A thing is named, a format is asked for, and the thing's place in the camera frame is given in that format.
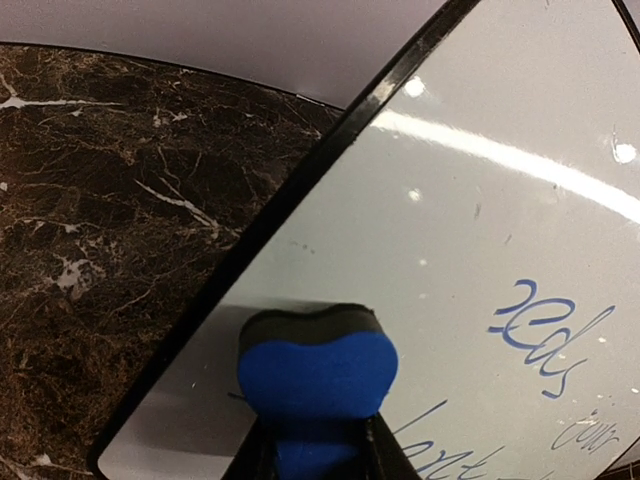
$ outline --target blue marker writing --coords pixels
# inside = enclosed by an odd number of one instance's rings
[[[534,301],[535,296],[538,292],[538,286],[536,282],[534,282],[533,280],[528,280],[528,279],[518,280],[515,286],[528,287],[529,295],[523,302],[517,305],[497,309],[494,312],[495,316],[509,315],[510,318],[504,326],[489,327],[488,331],[489,333],[500,334],[502,336],[502,339],[511,347],[516,348],[518,350],[528,351],[529,353],[524,359],[525,365],[531,365],[536,362],[541,362],[542,364],[540,366],[540,370],[538,371],[538,374],[541,377],[559,377],[559,387],[557,391],[552,392],[546,389],[542,390],[542,394],[544,396],[555,400],[564,393],[567,385],[567,376],[569,375],[569,372],[574,368],[578,367],[579,365],[582,365],[583,363],[585,363],[587,359],[583,358],[582,360],[577,361],[570,367],[562,370],[553,370],[549,365],[549,363],[564,348],[566,348],[572,342],[575,342],[578,338],[580,338],[582,335],[587,333],[589,330],[594,328],[600,322],[605,320],[609,315],[611,315],[614,312],[616,307],[614,305],[611,305],[610,307],[607,307],[606,309],[604,309],[602,312],[596,315],[596,317],[593,320],[591,320],[580,331],[578,331],[578,333],[576,333],[575,335],[572,335],[571,330],[569,328],[560,327],[551,335],[548,335],[547,337],[543,338],[538,343],[527,343],[527,342],[518,340],[516,337],[514,337],[513,332],[518,329],[521,329],[520,331],[525,329],[529,331],[531,328],[534,328],[537,326],[563,322],[574,313],[576,309],[576,304],[573,300],[569,300],[568,298],[547,298],[544,300]],[[541,317],[541,318],[534,318],[532,320],[529,320],[529,322],[526,325],[522,325],[518,323],[518,321],[520,320],[520,317],[524,313],[527,313],[527,312],[533,313],[533,312],[539,311],[541,307],[545,307],[548,305],[561,307],[564,309],[564,313],[562,313],[561,315],[555,315],[550,317],[547,316],[547,317]],[[551,350],[545,351],[545,348],[547,348],[547,343],[555,338],[560,338],[562,340],[562,344]]]

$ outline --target glossy white surface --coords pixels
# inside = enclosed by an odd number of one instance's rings
[[[252,262],[103,472],[205,478],[209,461],[219,478],[251,421],[226,396],[242,321],[359,302],[401,356],[387,421],[431,412],[397,435],[433,442],[408,450],[423,478],[595,478],[640,435],[639,80],[609,1],[480,2]],[[526,299],[523,279],[537,294],[505,330],[520,310],[495,312]],[[174,428],[184,454],[161,436]],[[123,476],[125,449],[151,473]]]
[[[346,107],[444,0],[2,0],[0,42],[124,53]]]

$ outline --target white marble vein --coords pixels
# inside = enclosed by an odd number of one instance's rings
[[[164,183],[167,188],[169,190],[171,190],[174,194],[176,194],[179,197],[182,197],[182,195],[175,189],[173,188],[169,182],[167,182],[165,179],[160,178],[160,180],[162,181],[162,183]],[[212,230],[212,235],[215,238],[218,238],[218,235],[220,234],[220,224],[213,218],[211,218],[209,215],[207,215],[205,212],[203,212],[202,210],[200,210],[198,207],[196,207],[193,203],[191,203],[189,200],[186,200],[184,197],[182,197],[181,199],[177,199],[177,198],[171,198],[171,197],[167,197],[166,195],[163,195],[159,192],[156,192],[153,188],[145,185],[144,183],[139,182],[138,180],[135,180],[135,182],[140,185],[140,187],[142,187],[144,190],[146,190],[147,192],[149,192],[151,195],[153,195],[154,197],[156,197],[159,200],[162,200],[163,202],[166,202],[170,205],[176,205],[178,207],[183,207],[186,208],[189,213],[191,214],[191,216],[193,218],[195,218],[198,222],[200,222],[201,224],[210,227]]]
[[[9,98],[4,102],[0,103],[0,110],[4,110],[7,108],[15,108],[21,109],[29,106],[37,106],[37,107],[47,107],[47,106],[62,106],[62,105],[94,105],[94,106],[114,106],[121,105],[120,103],[114,102],[88,102],[86,100],[47,100],[47,101],[37,101],[37,100],[23,100],[18,96],[18,92],[13,88],[12,85],[7,83],[7,80],[4,78],[4,75],[0,73],[0,83],[2,86],[9,92]]]

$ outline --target whiteboard frame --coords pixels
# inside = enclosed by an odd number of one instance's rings
[[[92,445],[87,464],[89,470],[97,478],[109,480],[99,469],[100,456],[209,314],[217,307],[307,194],[341,157],[342,153],[355,141],[429,54],[480,1],[448,0],[353,101],[331,131],[311,149],[284,185],[245,230],[237,244],[207,279],[178,322],[161,341]],[[624,1],[609,1],[613,2],[636,46],[638,55],[640,55],[640,32]],[[629,448],[607,465],[602,473],[609,470],[639,440],[640,435]]]

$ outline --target blue eraser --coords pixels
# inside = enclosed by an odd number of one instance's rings
[[[238,381],[276,441],[280,480],[320,479],[358,455],[358,421],[375,415],[398,369],[371,310],[262,312],[240,334]]]

